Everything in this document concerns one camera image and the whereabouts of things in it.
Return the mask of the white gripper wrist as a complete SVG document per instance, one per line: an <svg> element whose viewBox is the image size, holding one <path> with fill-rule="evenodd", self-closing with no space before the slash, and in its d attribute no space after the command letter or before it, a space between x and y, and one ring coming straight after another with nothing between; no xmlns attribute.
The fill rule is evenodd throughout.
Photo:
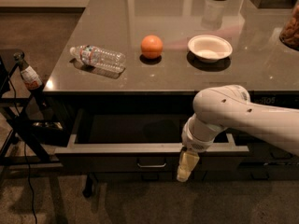
<svg viewBox="0 0 299 224"><path fill-rule="evenodd" d="M186 182L200 158L197 153L206 152L216 136L226 130L221 125L209 124L201 121L193 114L185 123L181 139L183 148L180 152L177 181Z"/></svg>

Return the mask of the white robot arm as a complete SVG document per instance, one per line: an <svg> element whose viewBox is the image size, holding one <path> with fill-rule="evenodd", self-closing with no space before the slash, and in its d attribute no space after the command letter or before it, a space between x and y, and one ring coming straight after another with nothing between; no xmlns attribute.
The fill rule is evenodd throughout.
<svg viewBox="0 0 299 224"><path fill-rule="evenodd" d="M238 85L199 91L192 102L194 114L182 130L177 180L185 182L216 136L228 128L248 133L266 143L299 155L299 110L254 104Z"/></svg>

